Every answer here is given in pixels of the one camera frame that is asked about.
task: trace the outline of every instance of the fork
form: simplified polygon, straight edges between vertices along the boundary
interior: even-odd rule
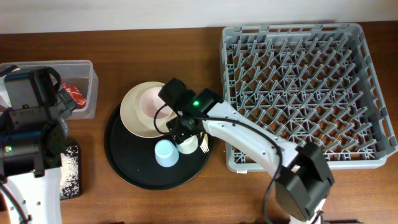
[[[201,142],[200,149],[201,149],[204,153],[207,153],[207,152],[210,151],[210,150],[209,150],[209,147],[208,147],[208,145],[207,145],[206,139],[204,139],[204,138],[203,138],[203,141]]]

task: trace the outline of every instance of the plastic dish rack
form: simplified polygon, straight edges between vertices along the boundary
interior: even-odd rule
[[[225,100],[269,132],[315,142],[332,169],[375,168],[398,150],[358,24],[226,27]],[[234,172],[262,171],[226,143]]]

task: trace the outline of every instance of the pink cup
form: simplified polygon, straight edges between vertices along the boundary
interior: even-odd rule
[[[161,108],[165,103],[158,96],[161,86],[153,87],[144,92],[140,99],[141,111],[150,119],[155,118],[156,111]],[[163,108],[156,117],[158,119],[167,119],[171,116],[173,110],[166,106]]]

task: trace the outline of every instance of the round black tray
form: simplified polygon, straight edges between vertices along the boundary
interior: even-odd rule
[[[155,145],[170,136],[142,138],[130,133],[120,118],[120,105],[112,112],[106,125],[104,148],[113,170],[126,182],[148,190],[166,190],[185,183],[206,164],[213,147],[208,135],[209,152],[198,148],[191,154],[182,154],[172,167],[162,167],[155,160]]]

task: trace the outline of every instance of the clear plastic container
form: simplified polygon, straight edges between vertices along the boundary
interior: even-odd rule
[[[93,64],[89,60],[64,60],[43,62],[9,62],[0,64],[0,70],[11,65],[22,68],[49,66],[54,68],[61,76],[62,83],[77,87],[86,98],[86,106],[76,109],[68,119],[92,119],[98,96],[98,77]]]

